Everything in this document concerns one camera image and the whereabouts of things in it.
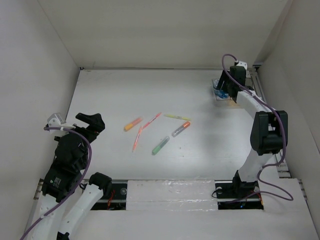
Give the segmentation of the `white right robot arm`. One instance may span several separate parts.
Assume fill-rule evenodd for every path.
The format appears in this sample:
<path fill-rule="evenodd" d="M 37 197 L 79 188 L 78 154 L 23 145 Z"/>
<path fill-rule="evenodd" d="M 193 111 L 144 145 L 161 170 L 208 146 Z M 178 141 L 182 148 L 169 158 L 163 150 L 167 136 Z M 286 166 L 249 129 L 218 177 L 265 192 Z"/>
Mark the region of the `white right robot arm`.
<path fill-rule="evenodd" d="M 252 117 L 250 133 L 251 150 L 231 182 L 217 183 L 212 197 L 229 199 L 230 204 L 245 201 L 262 192 L 259 188 L 262 171 L 269 167 L 269 159 L 279 152 L 285 152 L 288 144 L 288 114 L 267 105 L 246 85 L 247 66 L 236 62 L 229 70 L 222 71 L 214 87 L 226 93 L 236 104 L 243 107 Z"/>

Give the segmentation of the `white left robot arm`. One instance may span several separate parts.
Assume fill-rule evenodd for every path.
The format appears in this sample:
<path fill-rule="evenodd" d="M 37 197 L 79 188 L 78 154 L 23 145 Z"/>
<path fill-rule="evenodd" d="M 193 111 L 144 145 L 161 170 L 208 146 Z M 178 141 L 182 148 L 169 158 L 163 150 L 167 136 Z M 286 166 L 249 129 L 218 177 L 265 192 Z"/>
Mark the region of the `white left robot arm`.
<path fill-rule="evenodd" d="M 88 212 L 112 192 L 112 178 L 94 173 L 83 179 L 92 160 L 91 143 L 105 129 L 101 114 L 78 113 L 77 120 L 87 127 L 70 125 L 59 113 L 47 119 L 45 131 L 54 134 L 57 147 L 53 162 L 41 187 L 38 219 L 21 236 L 25 240 L 70 240 Z"/>

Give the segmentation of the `grey marker orange cap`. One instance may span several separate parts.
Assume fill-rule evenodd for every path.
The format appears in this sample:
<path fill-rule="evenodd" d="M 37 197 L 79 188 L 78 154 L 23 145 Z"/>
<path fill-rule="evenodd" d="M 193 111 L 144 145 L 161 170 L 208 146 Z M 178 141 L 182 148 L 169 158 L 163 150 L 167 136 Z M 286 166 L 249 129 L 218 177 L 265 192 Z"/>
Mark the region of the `grey marker orange cap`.
<path fill-rule="evenodd" d="M 186 121 L 183 123 L 180 127 L 178 127 L 175 131 L 172 132 L 171 136 L 176 137 L 178 136 L 181 132 L 183 132 L 186 128 L 188 128 L 191 125 L 189 121 Z"/>

